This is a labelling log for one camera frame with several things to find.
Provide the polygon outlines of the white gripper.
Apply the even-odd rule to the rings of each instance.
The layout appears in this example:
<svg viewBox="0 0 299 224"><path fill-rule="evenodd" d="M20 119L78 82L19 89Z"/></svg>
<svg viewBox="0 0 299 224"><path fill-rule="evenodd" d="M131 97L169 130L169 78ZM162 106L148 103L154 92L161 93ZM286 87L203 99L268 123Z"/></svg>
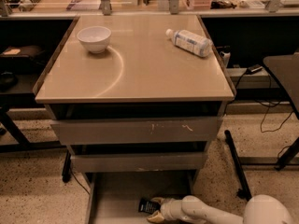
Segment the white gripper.
<svg viewBox="0 0 299 224"><path fill-rule="evenodd" d="M147 217L147 221L154 224L163 223L164 220L184 220L186 214L183 211L184 199L176 200L173 198L154 197L152 202L161 206L160 211L155 211Z"/></svg>

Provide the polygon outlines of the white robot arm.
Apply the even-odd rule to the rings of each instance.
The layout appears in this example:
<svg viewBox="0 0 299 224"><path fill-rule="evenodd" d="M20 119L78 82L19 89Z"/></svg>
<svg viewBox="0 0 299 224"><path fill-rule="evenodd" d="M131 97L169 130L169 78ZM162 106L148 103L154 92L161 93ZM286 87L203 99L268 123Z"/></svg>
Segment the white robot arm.
<svg viewBox="0 0 299 224"><path fill-rule="evenodd" d="M203 202L194 195L181 199L155 197L159 208L147 216L149 223L182 221L191 224L294 224L288 208L269 195L249 199L241 214L229 212Z"/></svg>

